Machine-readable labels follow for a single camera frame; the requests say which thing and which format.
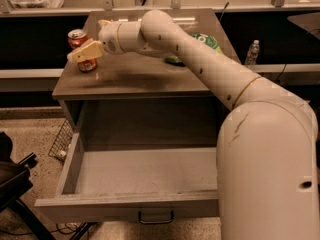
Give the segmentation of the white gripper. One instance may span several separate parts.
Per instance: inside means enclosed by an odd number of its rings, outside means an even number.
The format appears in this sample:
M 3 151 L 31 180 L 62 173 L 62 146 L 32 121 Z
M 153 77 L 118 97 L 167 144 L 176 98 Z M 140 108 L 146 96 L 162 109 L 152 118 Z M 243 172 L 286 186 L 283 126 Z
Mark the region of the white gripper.
M 104 55 L 104 50 L 109 54 L 120 54 L 121 47 L 118 40 L 120 23 L 117 21 L 99 20 L 99 41 L 89 39 L 79 48 L 67 55 L 71 63 L 80 63 L 86 60 L 96 59 Z

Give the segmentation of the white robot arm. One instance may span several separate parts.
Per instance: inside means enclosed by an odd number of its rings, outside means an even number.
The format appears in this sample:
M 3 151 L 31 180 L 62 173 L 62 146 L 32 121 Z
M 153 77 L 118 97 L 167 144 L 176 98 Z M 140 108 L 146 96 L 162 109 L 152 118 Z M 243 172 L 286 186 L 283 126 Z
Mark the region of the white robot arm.
M 191 37 L 163 11 L 99 24 L 98 38 L 69 61 L 171 53 L 229 109 L 217 141 L 223 240 L 319 240 L 318 123 L 306 101 Z

